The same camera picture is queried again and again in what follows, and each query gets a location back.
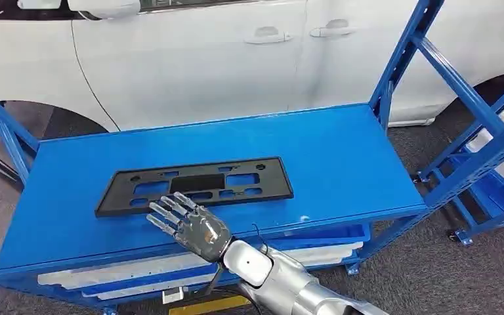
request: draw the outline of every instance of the blue metal shelf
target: blue metal shelf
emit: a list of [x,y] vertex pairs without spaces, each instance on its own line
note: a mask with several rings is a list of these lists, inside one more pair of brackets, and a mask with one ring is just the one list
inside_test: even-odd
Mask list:
[[[496,115],[504,95],[489,107],[425,37],[442,3],[418,2],[366,103],[48,141],[32,137],[0,106],[0,136],[25,186],[0,252],[0,286],[105,308],[107,314],[119,303],[157,297],[160,291],[102,301],[84,296],[83,289],[39,285],[37,276],[184,252],[142,215],[95,218],[116,171],[266,156],[282,158],[293,199],[211,210],[251,242],[257,236],[253,223],[264,239],[285,248],[362,241],[362,249],[340,262],[349,274],[357,273],[360,263],[445,203],[461,204],[457,195],[504,161],[504,123]],[[432,172],[441,176],[424,198],[385,136],[393,91],[416,51],[479,119],[420,172],[422,179]],[[482,126],[493,140],[443,177],[439,166]],[[31,165],[27,157],[34,158]],[[381,220],[394,222],[371,237],[370,224]],[[496,223],[503,224],[504,215],[478,227]],[[234,281],[224,274],[220,284]]]

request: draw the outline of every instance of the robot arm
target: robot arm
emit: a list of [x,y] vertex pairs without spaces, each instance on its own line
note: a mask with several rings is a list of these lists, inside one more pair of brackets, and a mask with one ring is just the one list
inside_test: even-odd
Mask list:
[[178,202],[165,196],[161,201],[180,216],[156,203],[151,203],[150,208],[176,228],[153,215],[146,218],[205,260],[222,261],[229,271],[242,278],[239,288],[243,294],[273,314],[388,315],[370,303],[349,299],[320,285],[301,263],[276,249],[264,246],[262,253],[235,240],[225,223],[205,207],[179,192],[175,198]]

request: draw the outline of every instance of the blue shelf surface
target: blue shelf surface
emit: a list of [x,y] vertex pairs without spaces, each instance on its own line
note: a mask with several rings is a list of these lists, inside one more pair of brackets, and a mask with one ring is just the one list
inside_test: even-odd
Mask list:
[[253,223],[277,238],[426,209],[367,104],[47,140],[16,206],[0,270],[184,251],[145,215],[95,217],[112,175],[271,156],[282,158],[293,199],[210,208],[239,237],[255,235]]
[[[460,152],[469,153],[470,151],[463,148]],[[454,156],[450,158],[450,161],[454,167],[458,167],[468,158],[468,156]],[[489,218],[504,214],[504,178],[498,172],[491,170],[486,176],[472,184],[469,192]]]

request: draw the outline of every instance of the robot finger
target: robot finger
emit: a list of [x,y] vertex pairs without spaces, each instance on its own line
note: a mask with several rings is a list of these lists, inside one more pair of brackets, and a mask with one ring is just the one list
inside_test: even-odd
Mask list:
[[160,228],[162,231],[167,233],[168,235],[173,235],[175,234],[175,229],[171,228],[168,224],[165,224],[163,221],[159,220],[152,214],[146,215],[146,219],[150,221],[153,225],[157,226]]
[[162,196],[161,197],[161,200],[166,204],[168,205],[169,207],[171,207],[171,209],[175,210],[176,212],[180,213],[180,215],[182,216],[185,216],[188,211],[181,205],[179,205],[177,202],[174,202],[171,198],[167,197],[167,196]]
[[150,202],[150,208],[152,208],[152,210],[159,213],[160,215],[165,217],[167,220],[169,220],[175,224],[179,224],[179,222],[181,221],[176,215],[172,214],[170,211],[166,210],[165,208],[156,204],[155,202]]
[[191,208],[192,210],[196,209],[199,207],[192,199],[186,197],[185,195],[181,194],[180,192],[175,192],[173,194],[180,202],[182,202],[185,206]]

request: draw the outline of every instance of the blue metal frame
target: blue metal frame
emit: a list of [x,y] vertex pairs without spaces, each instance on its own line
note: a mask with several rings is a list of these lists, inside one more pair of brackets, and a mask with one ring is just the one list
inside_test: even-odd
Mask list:
[[[472,154],[467,151],[467,149],[462,148],[459,154],[452,154],[448,159],[449,164],[453,168],[462,165]],[[444,179],[439,169],[435,169],[433,173],[439,181]],[[463,245],[472,244],[472,237],[475,234],[486,232],[493,228],[504,227],[504,178],[494,170],[491,170],[486,173],[486,176],[469,186],[468,191],[482,208],[484,214],[488,216],[488,220],[477,223],[460,200],[454,198],[452,200],[454,205],[469,225],[467,230],[459,229],[455,231],[457,238]]]
[[[467,162],[460,165],[450,176],[441,176],[440,184],[425,196],[425,202],[428,205],[425,211],[420,211],[418,208],[402,209],[393,212],[392,215],[383,211],[382,213],[370,213],[369,215],[361,217],[348,218],[347,223],[350,224],[395,220],[392,226],[383,231],[381,235],[366,242],[364,248],[359,250],[358,256],[342,261],[342,264],[346,266],[349,274],[358,273],[361,262],[376,254],[379,250],[407,232],[415,224],[429,216],[434,210],[438,209],[446,202],[452,200],[454,203],[460,204],[460,200],[456,197],[458,193],[484,176],[486,172],[493,169],[497,164],[504,161],[504,124],[495,114],[504,108],[504,96],[502,96],[490,109],[482,98],[475,93],[474,89],[460,77],[447,60],[445,60],[437,49],[425,38],[425,34],[432,21],[435,19],[442,3],[443,0],[420,0],[418,2],[368,104],[373,110],[375,117],[382,125],[382,128],[386,130],[389,122],[392,93],[397,87],[400,78],[404,74],[416,50],[420,50],[436,68],[438,73],[445,79],[446,83],[449,84],[459,95],[461,100],[467,104],[475,116],[482,120],[482,124],[492,132],[494,139],[479,152],[470,155]],[[439,165],[446,161],[450,154],[457,153],[458,149],[466,143],[467,139],[474,135],[479,129],[481,129],[479,123],[473,124],[469,130],[463,133],[461,140],[455,141],[452,144],[454,148],[448,148],[446,151],[450,150],[450,152],[444,154],[444,156],[440,156],[428,169],[421,172],[421,176],[426,178],[437,169]],[[25,182],[30,173],[26,154],[35,157],[39,148],[39,142],[8,115],[2,106],[0,106],[0,135],[7,146],[9,154],[12,156],[20,178]],[[242,236],[252,236],[253,234],[254,232],[250,232]],[[130,253],[110,253],[93,257],[69,259],[67,261],[54,261],[38,265],[0,269],[0,286],[43,295],[53,299],[60,299],[79,305],[102,308],[107,314],[114,314],[115,310],[111,308],[111,306],[127,301],[158,297],[161,295],[161,292],[156,291],[136,296],[100,301],[96,298],[83,297],[79,291],[68,291],[56,285],[39,285],[36,280],[37,274],[152,257],[165,253],[165,250],[165,248],[150,247],[131,251]],[[228,283],[230,283],[230,279],[228,278],[220,282],[220,284]]]

